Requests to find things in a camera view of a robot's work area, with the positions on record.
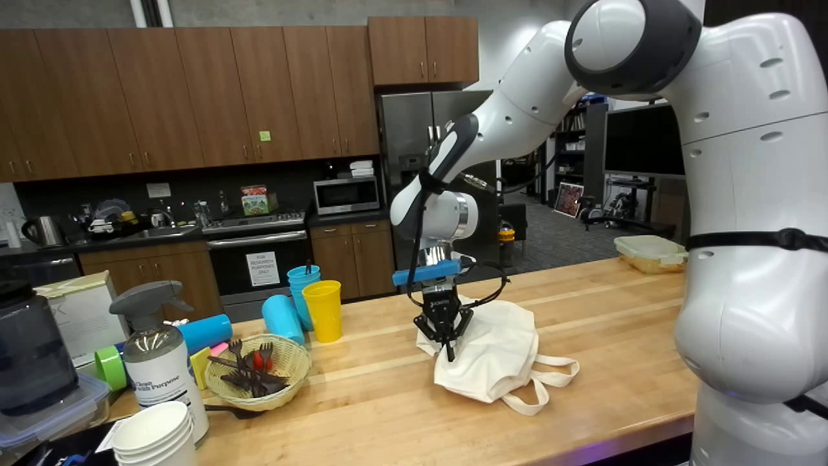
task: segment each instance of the backsplash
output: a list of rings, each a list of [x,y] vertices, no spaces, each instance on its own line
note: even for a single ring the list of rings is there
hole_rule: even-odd
[[[95,208],[103,199],[124,199],[138,212],[151,212],[159,202],[148,196],[148,184],[171,184],[173,217],[192,221],[192,205],[196,199],[209,202],[209,214],[219,217],[219,191],[230,199],[230,214],[241,214],[237,191],[249,184],[263,184],[278,195],[275,212],[296,212],[313,208],[313,180],[332,179],[346,171],[353,161],[300,161],[271,165],[230,165],[173,174],[142,174],[142,177],[102,177],[102,179],[67,179],[67,180],[27,180],[15,184],[27,217],[54,214],[67,232],[73,217],[84,214],[84,205]]]

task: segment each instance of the kitchen island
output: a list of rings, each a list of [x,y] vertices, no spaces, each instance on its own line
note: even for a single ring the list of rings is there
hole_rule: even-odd
[[[461,292],[483,298],[494,284]],[[415,346],[420,309],[394,296],[345,306],[345,338],[313,344],[311,384],[293,403],[261,417],[209,410],[199,463],[589,463],[690,433],[699,384],[672,346],[684,275],[605,258],[516,275],[501,300],[535,314],[543,355],[583,362],[541,415],[435,385]],[[133,410],[133,397],[113,403]]]

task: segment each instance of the microwave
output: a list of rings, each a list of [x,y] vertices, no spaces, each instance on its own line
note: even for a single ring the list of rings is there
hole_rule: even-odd
[[[345,214],[380,210],[380,184],[376,177],[320,179],[313,180],[318,214]]]

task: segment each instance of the humanoid robot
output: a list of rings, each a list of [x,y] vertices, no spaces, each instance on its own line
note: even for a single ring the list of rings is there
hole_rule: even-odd
[[[417,228],[417,325],[457,338],[454,240],[477,228],[450,191],[468,165],[535,149],[585,92],[667,98],[690,195],[676,344],[701,379],[694,463],[828,463],[828,92],[803,24],[767,12],[705,28],[705,0],[596,0],[545,24],[488,101],[456,122],[391,205]]]

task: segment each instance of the yellow cup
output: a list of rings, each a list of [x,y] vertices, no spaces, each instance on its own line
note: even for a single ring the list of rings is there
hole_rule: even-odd
[[[341,281],[340,280],[318,280],[303,288],[315,342],[337,342],[341,338]]]

